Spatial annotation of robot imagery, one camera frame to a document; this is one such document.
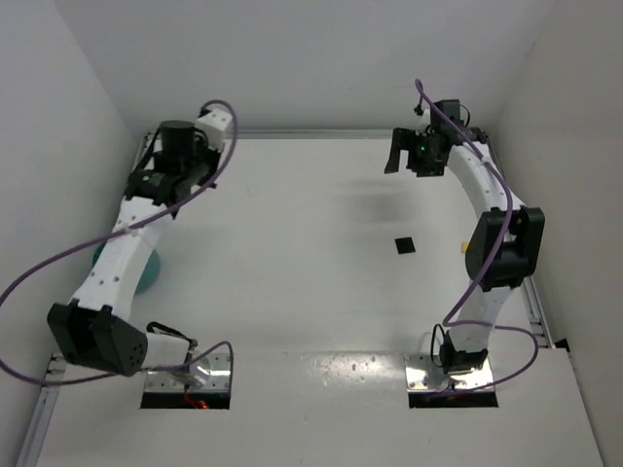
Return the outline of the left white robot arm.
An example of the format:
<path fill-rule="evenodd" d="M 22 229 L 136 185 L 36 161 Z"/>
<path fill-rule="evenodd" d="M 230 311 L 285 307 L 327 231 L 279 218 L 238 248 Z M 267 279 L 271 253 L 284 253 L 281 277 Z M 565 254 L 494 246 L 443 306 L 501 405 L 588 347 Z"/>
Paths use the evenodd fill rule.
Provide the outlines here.
<path fill-rule="evenodd" d="M 65 360 L 76 366 L 132 376 L 148 352 L 147 335 L 129 322 L 140 278 L 177 203 L 216 172 L 231 128 L 229 116 L 212 124 L 164 121 L 128 176 L 115 224 L 101 241 L 86 280 L 69 303 L 55 304 L 47 321 Z"/>

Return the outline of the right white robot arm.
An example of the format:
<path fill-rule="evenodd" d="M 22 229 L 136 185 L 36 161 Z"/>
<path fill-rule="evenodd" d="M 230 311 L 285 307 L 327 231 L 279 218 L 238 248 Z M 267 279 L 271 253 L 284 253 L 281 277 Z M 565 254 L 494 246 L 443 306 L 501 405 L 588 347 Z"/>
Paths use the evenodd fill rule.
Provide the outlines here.
<path fill-rule="evenodd" d="M 446 374 L 483 368 L 503 304 L 535 272 L 545 227 L 542 209 L 513 193 L 493 160 L 488 136 L 470 127 L 462 109 L 456 99 L 430 108 L 418 104 L 417 127 L 393 130 L 385 165 L 387 174 L 405 167 L 419 177 L 451 171 L 478 218 L 464 253 L 469 285 L 440 324 L 443 340 L 433 353 Z"/>

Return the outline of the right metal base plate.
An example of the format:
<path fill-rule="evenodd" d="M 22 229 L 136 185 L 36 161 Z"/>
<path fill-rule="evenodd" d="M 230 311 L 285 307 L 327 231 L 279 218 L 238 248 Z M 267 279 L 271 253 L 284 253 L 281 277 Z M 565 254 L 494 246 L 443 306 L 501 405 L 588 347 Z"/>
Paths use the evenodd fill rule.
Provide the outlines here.
<path fill-rule="evenodd" d="M 414 354 L 405 357 L 405 377 L 409 393 L 433 393 L 450 390 L 471 390 L 489 387 L 494 382 L 489 360 L 481 369 L 448 373 L 432 363 L 429 355 Z"/>

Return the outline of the teal divided round container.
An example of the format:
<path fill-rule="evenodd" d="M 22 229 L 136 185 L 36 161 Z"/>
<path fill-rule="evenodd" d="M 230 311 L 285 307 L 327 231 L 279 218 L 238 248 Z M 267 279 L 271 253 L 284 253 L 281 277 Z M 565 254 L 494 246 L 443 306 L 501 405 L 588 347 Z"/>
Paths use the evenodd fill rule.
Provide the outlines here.
<path fill-rule="evenodd" d="M 92 266 L 94 266 L 97 263 L 99 256 L 102 250 L 104 249 L 105 245 L 106 245 L 105 242 L 100 243 L 94 249 L 92 253 Z M 143 272 L 141 273 L 140 279 L 135 289 L 135 293 L 142 294 L 145 291 L 147 291 L 150 287 L 152 287 L 153 284 L 158 279 L 161 269 L 162 269 L 161 256 L 157 250 L 153 250 L 143 269 Z"/>

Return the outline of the metal base plate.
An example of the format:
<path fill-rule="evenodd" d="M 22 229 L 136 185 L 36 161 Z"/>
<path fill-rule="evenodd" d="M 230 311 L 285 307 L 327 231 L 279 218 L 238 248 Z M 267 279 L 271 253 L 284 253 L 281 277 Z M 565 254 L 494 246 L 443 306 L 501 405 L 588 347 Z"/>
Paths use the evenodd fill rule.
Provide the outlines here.
<path fill-rule="evenodd" d="M 190 367 L 187 375 L 148 372 L 145 393 L 225 393 L 230 389 L 232 357 L 227 353 L 213 353 Z"/>
<path fill-rule="evenodd" d="M 405 357 L 405 377 L 409 393 L 433 393 L 450 390 L 471 390 L 489 387 L 494 382 L 489 360 L 481 369 L 448 373 L 432 363 L 429 355 L 414 354 Z"/>

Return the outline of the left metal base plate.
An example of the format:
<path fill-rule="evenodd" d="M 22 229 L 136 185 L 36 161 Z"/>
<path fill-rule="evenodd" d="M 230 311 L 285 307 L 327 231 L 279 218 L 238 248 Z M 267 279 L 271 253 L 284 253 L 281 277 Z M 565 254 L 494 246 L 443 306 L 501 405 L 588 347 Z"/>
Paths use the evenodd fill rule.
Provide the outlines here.
<path fill-rule="evenodd" d="M 190 367 L 187 375 L 148 372 L 145 393 L 225 393 L 230 389 L 232 357 L 227 353 L 213 353 Z"/>

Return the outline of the black lego plate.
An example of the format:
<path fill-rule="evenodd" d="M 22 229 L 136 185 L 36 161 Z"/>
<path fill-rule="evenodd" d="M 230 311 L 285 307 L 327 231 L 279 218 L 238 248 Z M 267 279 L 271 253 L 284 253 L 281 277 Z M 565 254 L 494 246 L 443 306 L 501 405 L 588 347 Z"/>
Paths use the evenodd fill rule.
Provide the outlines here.
<path fill-rule="evenodd" d="M 413 239 L 408 237 L 399 237 L 394 239 L 395 247 L 399 255 L 412 254 L 416 252 Z"/>

